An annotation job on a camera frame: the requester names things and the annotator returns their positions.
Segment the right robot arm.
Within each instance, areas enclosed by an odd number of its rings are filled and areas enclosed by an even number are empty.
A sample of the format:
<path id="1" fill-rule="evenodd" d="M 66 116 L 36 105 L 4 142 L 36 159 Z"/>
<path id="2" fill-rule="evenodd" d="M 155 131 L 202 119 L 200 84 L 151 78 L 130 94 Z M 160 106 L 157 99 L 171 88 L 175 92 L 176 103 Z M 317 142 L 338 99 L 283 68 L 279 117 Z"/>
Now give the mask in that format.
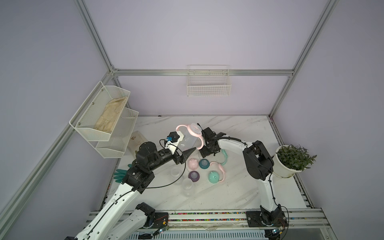
<path id="1" fill-rule="evenodd" d="M 255 222 L 270 227 L 280 223 L 285 215 L 282 206 L 277 203 L 273 184 L 274 161 L 261 141 L 247 143 L 229 137 L 225 133 L 215 133 L 210 128 L 203 130 L 205 145 L 200 149 L 202 157 L 215 155 L 220 150 L 230 151 L 243 157 L 248 174 L 257 181 L 261 196 L 260 210 Z"/>

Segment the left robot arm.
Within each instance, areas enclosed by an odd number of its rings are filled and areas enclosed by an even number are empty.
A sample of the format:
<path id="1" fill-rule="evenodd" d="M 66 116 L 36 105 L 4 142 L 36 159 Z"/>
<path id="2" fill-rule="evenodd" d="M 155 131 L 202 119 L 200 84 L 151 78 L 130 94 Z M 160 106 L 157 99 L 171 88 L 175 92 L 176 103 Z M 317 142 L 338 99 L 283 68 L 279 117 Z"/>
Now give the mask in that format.
<path id="1" fill-rule="evenodd" d="M 176 164 L 185 163 L 195 150 L 196 148 L 191 148 L 182 152 L 171 143 L 161 150 L 157 150 L 152 142 L 141 144 L 132 167 L 123 177 L 114 195 L 74 239 L 122 240 L 142 227 L 151 227 L 155 222 L 155 209 L 146 203 L 137 205 L 124 221 L 119 222 L 119 219 L 129 205 L 149 187 L 155 178 L 155 169 L 169 161 Z"/>

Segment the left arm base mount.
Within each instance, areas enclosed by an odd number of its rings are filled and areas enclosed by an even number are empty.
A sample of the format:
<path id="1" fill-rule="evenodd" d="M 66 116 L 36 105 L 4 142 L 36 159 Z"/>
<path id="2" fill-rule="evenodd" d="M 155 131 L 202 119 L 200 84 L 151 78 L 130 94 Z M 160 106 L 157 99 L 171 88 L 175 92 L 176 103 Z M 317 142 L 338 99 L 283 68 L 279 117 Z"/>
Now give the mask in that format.
<path id="1" fill-rule="evenodd" d="M 168 224 L 169 213 L 155 212 L 153 215 L 147 217 L 143 229 L 159 229 Z"/>

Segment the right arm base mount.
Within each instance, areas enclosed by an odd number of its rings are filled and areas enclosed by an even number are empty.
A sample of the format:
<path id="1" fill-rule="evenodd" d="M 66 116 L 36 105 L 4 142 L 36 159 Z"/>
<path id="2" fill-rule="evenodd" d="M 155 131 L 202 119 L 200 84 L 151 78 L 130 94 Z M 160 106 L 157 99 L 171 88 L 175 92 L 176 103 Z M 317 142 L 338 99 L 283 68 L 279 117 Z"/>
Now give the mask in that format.
<path id="1" fill-rule="evenodd" d="M 246 219 L 250 228 L 255 227 L 287 227 L 288 221 L 282 210 L 282 206 L 278 204 L 272 211 L 268 211 L 261 207 L 259 211 L 247 211 Z"/>

